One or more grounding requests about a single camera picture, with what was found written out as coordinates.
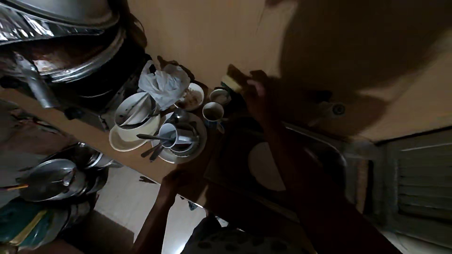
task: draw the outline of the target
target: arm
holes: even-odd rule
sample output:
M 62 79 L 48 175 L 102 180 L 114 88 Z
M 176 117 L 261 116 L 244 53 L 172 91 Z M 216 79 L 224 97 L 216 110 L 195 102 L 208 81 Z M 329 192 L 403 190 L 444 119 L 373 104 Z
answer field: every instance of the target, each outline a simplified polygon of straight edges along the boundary
M 399 253 L 347 202 L 343 192 L 300 144 L 291 147 L 286 128 L 270 113 L 262 84 L 254 80 L 248 83 L 256 88 L 245 94 L 248 110 L 264 129 L 300 223 L 317 252 Z
M 132 253 L 161 253 L 168 212 L 177 190 L 187 182 L 187 173 L 176 169 L 163 178 L 159 194 L 133 245 Z

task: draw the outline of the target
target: ceramic mug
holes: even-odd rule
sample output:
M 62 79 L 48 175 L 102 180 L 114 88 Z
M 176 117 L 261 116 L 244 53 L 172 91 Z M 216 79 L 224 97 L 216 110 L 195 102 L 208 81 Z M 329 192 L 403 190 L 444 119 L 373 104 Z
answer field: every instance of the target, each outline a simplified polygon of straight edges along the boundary
M 217 102 L 222 106 L 226 106 L 231 101 L 231 96 L 228 91 L 224 89 L 215 89 L 210 93 L 209 99 L 212 102 Z
M 192 131 L 178 129 L 174 124 L 168 122 L 160 127 L 158 136 L 174 138 L 174 142 L 161 141 L 162 146 L 165 148 L 171 148 L 178 144 L 191 144 L 196 141 L 196 137 Z
M 227 121 L 223 118 L 225 110 L 223 106 L 217 102 L 209 102 L 202 108 L 202 116 L 204 117 L 204 124 L 209 128 L 216 128 L 219 132 L 225 133 L 222 121 Z

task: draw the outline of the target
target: yellow sponge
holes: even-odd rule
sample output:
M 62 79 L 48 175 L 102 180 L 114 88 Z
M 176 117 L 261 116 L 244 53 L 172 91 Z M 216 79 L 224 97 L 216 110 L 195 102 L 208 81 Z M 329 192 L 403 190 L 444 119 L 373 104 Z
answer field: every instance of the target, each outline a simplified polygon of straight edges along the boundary
M 243 89 L 242 86 L 239 85 L 239 83 L 237 83 L 237 81 L 235 81 L 233 78 L 231 78 L 228 75 L 224 75 L 221 78 L 221 81 L 223 83 L 225 83 L 225 85 L 227 85 L 229 88 L 231 88 L 236 93 L 240 93 Z

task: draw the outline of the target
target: cabinet door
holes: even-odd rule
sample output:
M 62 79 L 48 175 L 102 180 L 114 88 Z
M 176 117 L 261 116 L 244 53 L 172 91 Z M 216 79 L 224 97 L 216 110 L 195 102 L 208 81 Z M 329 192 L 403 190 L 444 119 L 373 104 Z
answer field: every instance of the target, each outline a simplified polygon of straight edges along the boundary
M 388 226 L 452 248 L 452 130 L 392 141 L 385 149 Z

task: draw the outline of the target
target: wooden countertop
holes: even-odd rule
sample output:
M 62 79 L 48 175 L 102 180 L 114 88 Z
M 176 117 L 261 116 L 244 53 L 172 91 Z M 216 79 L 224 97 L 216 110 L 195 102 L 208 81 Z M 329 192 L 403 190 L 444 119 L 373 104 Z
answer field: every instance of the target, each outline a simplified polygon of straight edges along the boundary
M 67 120 L 61 111 L 53 108 L 43 109 L 35 99 L 14 89 L 0 91 L 0 99 L 18 104 L 25 111 L 48 122 L 55 128 L 73 135 L 77 140 L 92 146 L 158 183 L 161 183 L 163 177 L 176 168 L 187 169 L 194 174 L 195 179 L 192 184 L 180 191 L 181 196 L 205 207 L 224 220 L 253 235 L 279 237 L 299 245 L 311 253 L 314 252 L 311 242 L 299 224 L 269 210 L 252 199 L 204 179 L 204 170 L 212 152 L 215 150 L 215 144 L 221 137 L 216 131 L 208 130 L 209 136 L 204 151 L 199 157 L 188 163 L 174 165 L 160 158 L 150 163 L 149 158 L 141 158 L 140 156 L 142 152 L 150 148 L 150 144 L 145 144 L 129 152 L 118 152 L 110 146 L 108 132 L 103 132 L 77 119 Z M 200 111 L 201 108 L 193 113 L 199 115 Z

